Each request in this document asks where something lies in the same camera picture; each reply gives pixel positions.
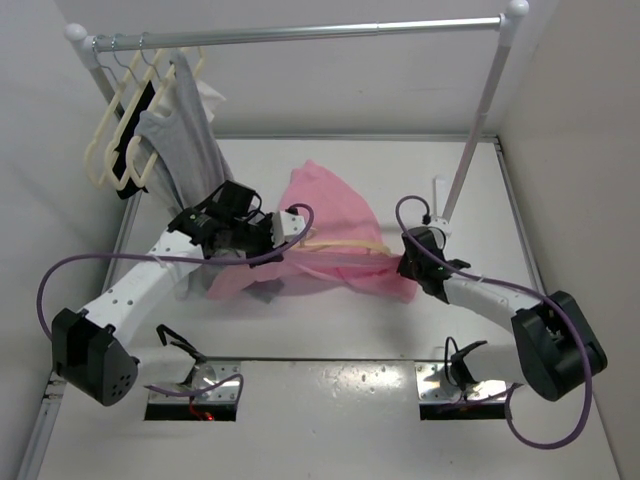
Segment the beige plastic hanger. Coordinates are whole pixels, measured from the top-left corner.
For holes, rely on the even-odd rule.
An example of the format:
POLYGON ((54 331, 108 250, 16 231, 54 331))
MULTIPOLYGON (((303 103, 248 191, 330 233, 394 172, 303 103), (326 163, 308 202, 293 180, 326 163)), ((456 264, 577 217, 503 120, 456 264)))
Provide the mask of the beige plastic hanger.
POLYGON ((295 249, 307 252, 330 251, 359 255, 378 255, 390 257, 391 249, 380 235, 371 229, 317 229, 311 232, 295 246, 295 249))

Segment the pink t shirt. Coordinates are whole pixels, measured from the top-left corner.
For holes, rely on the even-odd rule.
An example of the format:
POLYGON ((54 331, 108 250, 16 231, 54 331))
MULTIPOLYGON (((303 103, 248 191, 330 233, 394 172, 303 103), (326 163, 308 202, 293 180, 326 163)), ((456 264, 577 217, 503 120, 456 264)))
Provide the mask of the pink t shirt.
MULTIPOLYGON (((292 171, 279 207, 284 209, 295 203, 312 207, 312 228, 371 229, 383 240, 378 219, 366 200, 340 177, 311 160, 292 171)), ((225 268, 213 280, 207 297, 228 299, 254 286, 269 286, 277 291, 284 287, 291 289, 295 281, 305 277, 405 303, 411 302, 417 293, 417 284, 396 272, 400 257, 393 253, 386 257, 307 252, 294 247, 283 257, 282 262, 255 268, 245 265, 225 268)))

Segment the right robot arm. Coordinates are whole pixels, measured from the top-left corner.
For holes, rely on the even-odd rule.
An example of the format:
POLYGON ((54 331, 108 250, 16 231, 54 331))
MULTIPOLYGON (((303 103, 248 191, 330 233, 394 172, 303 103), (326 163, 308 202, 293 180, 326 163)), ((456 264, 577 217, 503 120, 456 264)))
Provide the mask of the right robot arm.
POLYGON ((557 401, 586 381, 583 361, 597 375, 608 358, 577 301, 564 291, 546 297, 522 287, 509 288, 465 270, 462 260, 444 258, 444 233, 416 227, 402 234, 405 252, 397 272, 438 300, 469 310, 513 336, 507 345, 477 340, 451 355, 448 379, 466 389, 486 380, 531 387, 557 401))

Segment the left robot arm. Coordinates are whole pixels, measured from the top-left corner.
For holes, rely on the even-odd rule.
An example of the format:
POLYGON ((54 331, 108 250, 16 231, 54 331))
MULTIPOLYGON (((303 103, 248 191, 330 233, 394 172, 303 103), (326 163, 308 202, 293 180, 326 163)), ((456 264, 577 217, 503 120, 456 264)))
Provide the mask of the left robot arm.
POLYGON ((103 406, 140 383, 153 390, 185 385, 204 356, 184 337, 160 325, 156 348, 129 348, 143 320, 174 287, 202 266, 255 267, 280 261, 306 221, 291 207, 260 209, 259 195, 232 181, 180 212, 145 255, 106 292, 51 322, 54 371, 103 406))

